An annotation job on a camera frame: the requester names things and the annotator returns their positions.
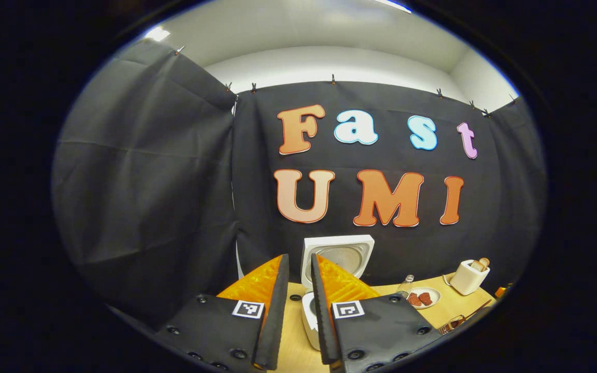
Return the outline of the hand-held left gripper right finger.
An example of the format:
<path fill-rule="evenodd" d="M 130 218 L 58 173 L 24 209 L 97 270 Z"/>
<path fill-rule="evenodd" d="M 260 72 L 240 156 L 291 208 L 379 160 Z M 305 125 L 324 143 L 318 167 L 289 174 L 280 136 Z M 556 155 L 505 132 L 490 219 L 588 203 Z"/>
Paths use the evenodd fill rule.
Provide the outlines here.
<path fill-rule="evenodd" d="M 331 372 L 390 372 L 427 353 L 442 336 L 398 293 L 335 300 L 327 260 L 311 257 L 323 364 Z"/>

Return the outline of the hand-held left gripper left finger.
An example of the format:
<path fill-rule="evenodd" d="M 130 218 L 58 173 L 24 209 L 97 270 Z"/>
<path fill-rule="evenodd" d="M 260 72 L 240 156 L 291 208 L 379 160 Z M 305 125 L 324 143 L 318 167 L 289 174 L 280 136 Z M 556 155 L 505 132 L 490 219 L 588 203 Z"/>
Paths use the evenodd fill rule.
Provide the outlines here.
<path fill-rule="evenodd" d="M 154 336 L 204 370 L 275 370 L 288 278 L 283 254 L 216 296 L 193 297 Z"/>

